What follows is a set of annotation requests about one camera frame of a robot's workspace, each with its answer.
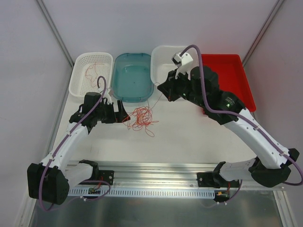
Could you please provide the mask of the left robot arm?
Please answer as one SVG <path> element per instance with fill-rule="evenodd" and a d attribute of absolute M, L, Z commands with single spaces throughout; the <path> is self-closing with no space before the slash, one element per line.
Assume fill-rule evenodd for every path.
<path fill-rule="evenodd" d="M 97 123 L 123 123 L 130 119 L 122 100 L 115 102 L 100 93 L 88 92 L 84 102 L 70 117 L 65 135 L 50 153 L 27 169 L 28 195 L 39 202 L 61 205 L 74 186 L 87 181 L 95 184 L 101 180 L 97 162 L 81 160 L 72 169 L 67 165 L 82 140 Z"/>

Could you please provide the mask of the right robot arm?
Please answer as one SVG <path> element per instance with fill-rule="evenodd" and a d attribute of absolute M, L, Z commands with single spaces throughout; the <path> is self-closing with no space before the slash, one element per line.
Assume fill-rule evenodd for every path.
<path fill-rule="evenodd" d="M 232 111 L 237 113 L 236 116 L 207 110 L 203 101 L 199 67 L 194 67 L 190 73 L 177 75 L 176 72 L 170 71 L 165 82 L 157 86 L 168 101 L 183 98 L 203 108 L 205 115 L 235 133 L 256 154 L 255 158 L 247 161 L 220 162 L 206 183 L 215 188 L 233 180 L 255 180 L 268 188 L 285 183 L 291 173 L 290 165 L 299 157 L 298 150 L 282 146 L 258 126 L 250 111 L 235 94 L 220 89 L 218 75 L 209 67 L 203 67 L 208 105 L 215 110 Z"/>

